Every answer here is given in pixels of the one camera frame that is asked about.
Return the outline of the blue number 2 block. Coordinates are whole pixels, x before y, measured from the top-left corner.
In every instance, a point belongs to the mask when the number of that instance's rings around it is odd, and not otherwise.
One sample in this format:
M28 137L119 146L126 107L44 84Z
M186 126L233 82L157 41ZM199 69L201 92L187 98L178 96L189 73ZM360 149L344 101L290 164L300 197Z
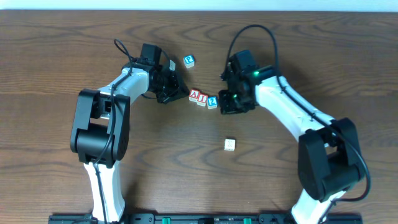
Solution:
M211 109L215 109L215 108L217 108L218 107L218 100L217 100L217 97L216 96L209 96L208 98L207 98L207 108L209 109L209 110L211 110Z

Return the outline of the red letter A block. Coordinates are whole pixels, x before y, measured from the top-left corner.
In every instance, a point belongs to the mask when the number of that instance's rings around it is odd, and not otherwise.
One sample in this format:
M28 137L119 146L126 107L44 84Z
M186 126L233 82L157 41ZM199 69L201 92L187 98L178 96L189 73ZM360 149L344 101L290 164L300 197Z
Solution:
M192 102L197 102L199 95L200 95L200 91L199 90L191 89L188 99L190 101L192 101Z

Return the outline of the red letter I block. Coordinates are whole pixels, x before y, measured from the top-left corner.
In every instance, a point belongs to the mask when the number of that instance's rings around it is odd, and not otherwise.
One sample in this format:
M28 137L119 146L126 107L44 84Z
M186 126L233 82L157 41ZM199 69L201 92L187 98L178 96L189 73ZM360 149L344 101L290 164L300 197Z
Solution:
M199 106L206 106L207 104L208 95L200 93L197 98L197 105Z

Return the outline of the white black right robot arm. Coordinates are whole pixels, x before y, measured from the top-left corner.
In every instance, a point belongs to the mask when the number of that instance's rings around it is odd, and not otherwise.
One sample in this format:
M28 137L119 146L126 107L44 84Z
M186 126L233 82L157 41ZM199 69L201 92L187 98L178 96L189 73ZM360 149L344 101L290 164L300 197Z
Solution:
M270 111L298 142L298 177L303 187L291 208L291 223L361 223L359 215L331 215L344 194L366 179L364 199L370 190L369 169L361 154L354 123L317 110L280 75L267 66L229 62L221 75L227 89L219 92L223 114L245 113L261 106Z

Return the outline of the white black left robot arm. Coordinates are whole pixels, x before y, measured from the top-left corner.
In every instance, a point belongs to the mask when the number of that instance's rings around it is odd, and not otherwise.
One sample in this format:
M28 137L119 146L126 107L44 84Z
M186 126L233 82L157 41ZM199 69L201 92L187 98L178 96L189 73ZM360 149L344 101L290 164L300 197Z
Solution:
M111 83L78 94L70 147L89 175L91 217L98 223L119 223L123 216L120 162L129 142L131 105L148 91L160 104L189 94L178 71L144 61L127 63Z

